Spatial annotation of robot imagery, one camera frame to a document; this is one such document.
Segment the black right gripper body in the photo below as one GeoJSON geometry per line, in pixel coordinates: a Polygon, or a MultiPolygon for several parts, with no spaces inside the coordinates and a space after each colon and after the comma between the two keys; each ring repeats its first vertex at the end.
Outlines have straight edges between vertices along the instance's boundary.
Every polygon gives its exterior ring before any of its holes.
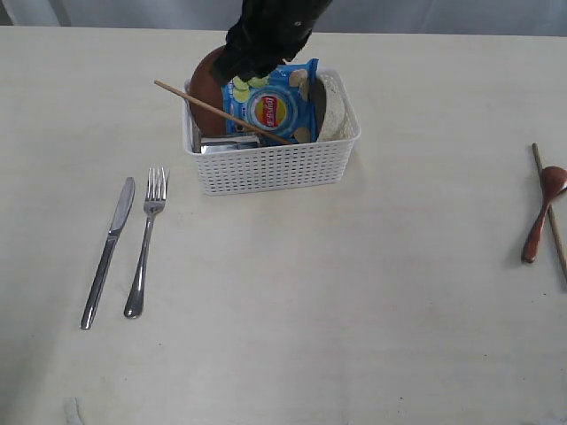
{"type": "Polygon", "coordinates": [[[307,44],[327,0],[246,0],[223,54],[237,62],[291,60],[307,44]]]}

